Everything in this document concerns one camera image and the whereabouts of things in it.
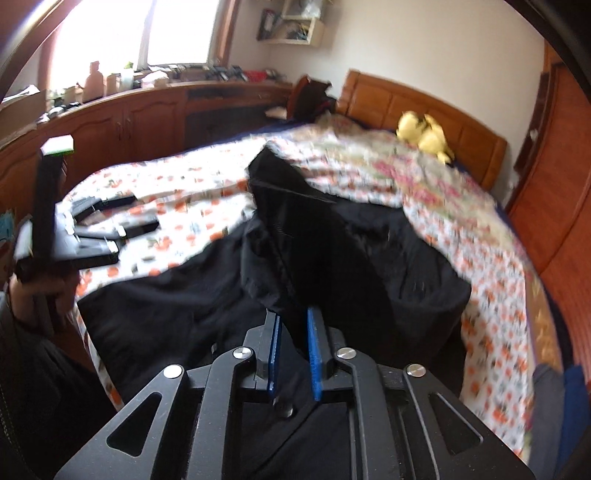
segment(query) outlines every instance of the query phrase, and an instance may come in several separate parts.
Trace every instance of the white wall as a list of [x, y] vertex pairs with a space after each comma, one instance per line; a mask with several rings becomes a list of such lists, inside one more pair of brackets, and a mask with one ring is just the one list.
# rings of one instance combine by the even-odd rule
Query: white wall
[[7, 96], [14, 95], [29, 85], [37, 85], [39, 76], [39, 60], [41, 58], [41, 47], [39, 47], [33, 56], [25, 63], [20, 73], [14, 79], [14, 82], [10, 86], [7, 92]]
[[242, 0], [230, 50], [230, 65], [240, 65], [244, 70], [263, 70], [269, 66], [271, 46], [256, 40], [261, 13], [267, 6], [267, 2]]
[[544, 57], [543, 39], [525, 19], [504, 0], [335, 0], [325, 21], [320, 48], [272, 46], [269, 67], [291, 81], [303, 73], [330, 80], [335, 96], [354, 68], [466, 111], [509, 143], [493, 191], [506, 196]]

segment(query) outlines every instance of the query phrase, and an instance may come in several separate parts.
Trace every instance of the window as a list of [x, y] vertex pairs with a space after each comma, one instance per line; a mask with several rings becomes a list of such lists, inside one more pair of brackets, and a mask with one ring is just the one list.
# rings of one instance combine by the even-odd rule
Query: window
[[84, 84], [90, 62], [104, 76], [127, 63], [213, 63], [226, 0], [83, 0], [60, 26], [50, 89]]

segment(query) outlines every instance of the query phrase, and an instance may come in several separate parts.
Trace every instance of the bed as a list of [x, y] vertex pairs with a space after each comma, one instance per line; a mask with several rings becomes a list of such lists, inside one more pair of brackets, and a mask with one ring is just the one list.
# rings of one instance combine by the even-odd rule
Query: bed
[[[392, 130], [408, 110], [429, 113], [440, 122], [470, 174], [396, 139]], [[402, 208], [419, 237], [471, 283], [461, 319], [467, 355], [460, 398], [529, 462], [534, 371], [544, 364], [560, 375], [563, 364], [541, 281], [485, 193], [496, 180], [506, 141], [439, 99], [354, 70], [336, 113], [285, 128], [106, 168], [80, 183], [60, 204], [68, 209], [79, 198], [133, 192], [138, 205], [90, 222], [104, 226], [147, 212], [160, 219], [159, 230], [129, 242], [118, 265], [82, 272], [77, 291], [81, 308], [74, 308], [73, 321], [113, 404], [121, 408], [123, 401], [80, 313], [85, 298], [108, 284], [175, 268], [250, 218], [255, 205], [245, 169], [270, 143], [321, 192]]]

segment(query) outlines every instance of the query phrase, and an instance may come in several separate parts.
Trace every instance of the blue gripper pad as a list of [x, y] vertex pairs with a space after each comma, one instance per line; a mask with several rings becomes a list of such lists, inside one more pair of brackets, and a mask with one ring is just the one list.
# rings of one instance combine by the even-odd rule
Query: blue gripper pad
[[271, 339], [271, 351], [269, 352], [269, 381], [267, 384], [267, 392], [271, 399], [275, 398], [275, 390], [277, 389], [277, 375], [279, 373], [279, 355], [281, 350], [281, 328], [283, 323], [279, 315], [275, 317], [275, 325], [273, 326], [273, 337]]
[[322, 399], [322, 359], [318, 345], [318, 330], [312, 309], [308, 309], [308, 356], [312, 374], [312, 393], [314, 400], [320, 401]]

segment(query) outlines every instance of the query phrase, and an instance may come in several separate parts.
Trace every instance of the box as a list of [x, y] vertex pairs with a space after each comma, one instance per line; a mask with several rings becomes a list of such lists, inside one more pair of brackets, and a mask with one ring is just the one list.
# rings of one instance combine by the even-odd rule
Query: box
[[0, 141], [27, 125], [35, 123], [45, 113], [46, 94], [46, 90], [39, 91], [36, 87], [30, 86], [24, 92], [7, 97], [2, 101], [0, 104]]

